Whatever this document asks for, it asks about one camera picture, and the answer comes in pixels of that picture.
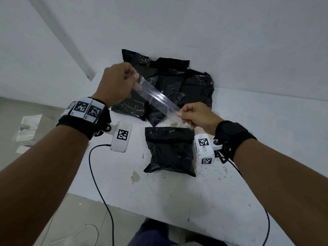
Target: white cable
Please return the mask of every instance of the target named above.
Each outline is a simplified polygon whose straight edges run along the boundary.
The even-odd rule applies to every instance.
[[[96,240],[94,241],[94,244],[93,244],[93,246],[95,246],[96,243],[97,243],[97,240],[98,240],[98,230],[97,230],[97,228],[96,228],[94,225],[92,225],[92,224],[88,224],[88,225],[86,225],[86,226],[83,226],[83,227],[82,227],[78,232],[76,232],[75,234],[73,234],[73,235],[71,235],[71,236],[64,237],[64,238],[62,238],[62,239],[60,239],[60,240],[57,240],[57,241],[55,241],[55,242],[52,242],[51,244],[48,244],[47,246],[50,246],[50,245],[52,245],[52,244],[54,244],[54,243],[58,243],[58,242],[63,241],[63,240],[65,240],[65,239],[67,239],[67,238],[70,238],[70,237],[72,237],[72,236],[76,236],[80,231],[82,231],[84,228],[89,227],[89,226],[93,227],[93,228],[96,230],[96,234],[97,234],[97,236],[96,236]]]

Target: white table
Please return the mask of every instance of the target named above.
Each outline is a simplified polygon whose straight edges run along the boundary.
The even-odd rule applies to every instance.
[[[101,75],[96,74],[90,93]],[[241,123],[259,141],[328,176],[327,101],[216,88],[213,110],[223,119]],[[262,245],[268,227],[264,209],[229,163],[197,165],[195,178],[168,171],[144,173],[151,158],[144,128],[151,125],[114,112],[111,117],[113,124],[124,120],[133,129],[126,153],[108,147],[92,152],[92,170],[108,204],[237,245]],[[169,125],[169,121],[159,124]],[[111,141],[107,134],[90,141],[70,193],[101,201],[88,154],[92,147]],[[140,180],[133,183],[134,172]],[[271,217],[270,221],[266,245],[293,245]]]

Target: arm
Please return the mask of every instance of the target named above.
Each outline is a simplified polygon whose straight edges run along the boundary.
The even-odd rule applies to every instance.
[[[203,103],[185,105],[178,116],[211,135],[223,121]],[[254,139],[244,141],[233,160],[256,198],[293,243],[327,243],[326,177]]]
[[[109,107],[129,96],[137,78],[129,63],[113,65],[92,97]],[[0,172],[1,245],[34,244],[67,193],[87,146],[83,133],[59,125]]]

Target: hand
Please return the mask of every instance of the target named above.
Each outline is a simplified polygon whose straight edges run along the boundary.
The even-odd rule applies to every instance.
[[[200,102],[186,104],[177,115],[182,119],[183,124],[187,123],[192,128],[201,127],[206,133],[211,135],[215,135],[217,125],[223,121],[221,117],[214,114],[210,108]]]
[[[137,71],[130,63],[124,62],[112,65],[104,70],[97,91],[92,98],[106,103],[107,107],[131,97],[133,84],[139,78]]]

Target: forearm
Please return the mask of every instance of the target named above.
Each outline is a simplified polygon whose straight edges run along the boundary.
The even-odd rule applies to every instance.
[[[87,146],[83,133],[59,125],[0,172],[2,245],[33,245],[67,193]]]
[[[264,208],[296,245],[328,241],[328,179],[249,139],[234,162]]]

